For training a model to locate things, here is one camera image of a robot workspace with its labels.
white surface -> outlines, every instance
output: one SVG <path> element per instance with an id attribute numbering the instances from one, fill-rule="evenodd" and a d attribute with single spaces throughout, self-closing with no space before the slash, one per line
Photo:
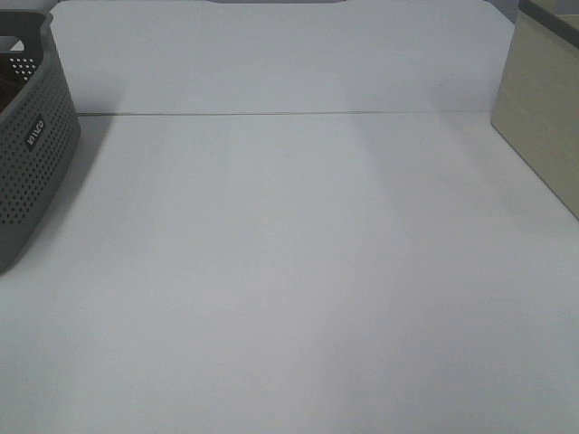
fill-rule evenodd
<path id="1" fill-rule="evenodd" d="M 0 432 L 579 430 L 579 224 L 488 113 L 111 121 L 1 277 Z"/>
<path id="2" fill-rule="evenodd" d="M 482 0 L 63 2 L 87 113 L 488 111 L 513 25 Z"/>

white table surface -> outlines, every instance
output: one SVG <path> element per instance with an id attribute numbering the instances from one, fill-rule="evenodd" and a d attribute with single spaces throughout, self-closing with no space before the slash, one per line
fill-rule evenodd
<path id="1" fill-rule="evenodd" d="M 482 0 L 67 1 L 53 14 L 84 113 L 488 111 L 513 33 Z"/>
<path id="2" fill-rule="evenodd" d="M 579 224 L 488 113 L 81 123 L 0 432 L 579 430 Z"/>

basket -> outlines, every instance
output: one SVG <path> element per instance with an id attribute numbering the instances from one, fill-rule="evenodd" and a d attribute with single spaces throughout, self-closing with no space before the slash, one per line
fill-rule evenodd
<path id="1" fill-rule="evenodd" d="M 0 273 L 43 217 L 81 134 L 51 20 L 35 11 L 0 11 L 1 34 L 24 44 L 21 52 L 0 53 L 3 82 L 18 89 L 0 113 Z"/>
<path id="2" fill-rule="evenodd" d="M 520 2 L 491 122 L 579 218 L 579 14 L 557 5 Z"/>

basket label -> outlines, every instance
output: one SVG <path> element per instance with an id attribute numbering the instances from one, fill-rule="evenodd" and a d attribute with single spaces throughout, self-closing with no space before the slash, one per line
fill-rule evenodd
<path id="1" fill-rule="evenodd" d="M 38 118 L 33 123 L 33 126 L 28 131 L 24 143 L 30 152 L 33 152 L 34 147 L 38 143 L 40 136 L 43 134 L 46 128 L 46 123 L 44 122 L 43 115 L 38 115 Z"/>

gray plastic basket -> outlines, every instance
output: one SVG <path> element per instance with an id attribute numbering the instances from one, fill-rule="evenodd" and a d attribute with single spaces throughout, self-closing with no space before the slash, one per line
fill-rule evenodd
<path id="1" fill-rule="evenodd" d="M 81 128 L 52 38 L 52 16 L 0 11 L 0 34 L 22 52 L 0 53 L 20 90 L 0 113 L 0 273 L 18 258 L 51 203 Z"/>

